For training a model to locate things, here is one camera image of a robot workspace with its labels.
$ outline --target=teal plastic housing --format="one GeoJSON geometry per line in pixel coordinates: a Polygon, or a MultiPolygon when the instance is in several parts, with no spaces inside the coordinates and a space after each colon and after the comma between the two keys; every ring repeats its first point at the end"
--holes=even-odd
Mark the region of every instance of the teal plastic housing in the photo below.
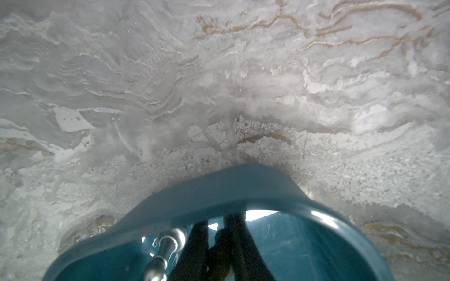
{"type": "Polygon", "coordinates": [[[60,255],[42,280],[142,281],[160,232],[247,210],[279,211],[247,223],[276,280],[394,281],[379,251],[358,229],[308,199],[288,176],[258,164],[215,172],[146,198],[105,233],[60,255]]]}

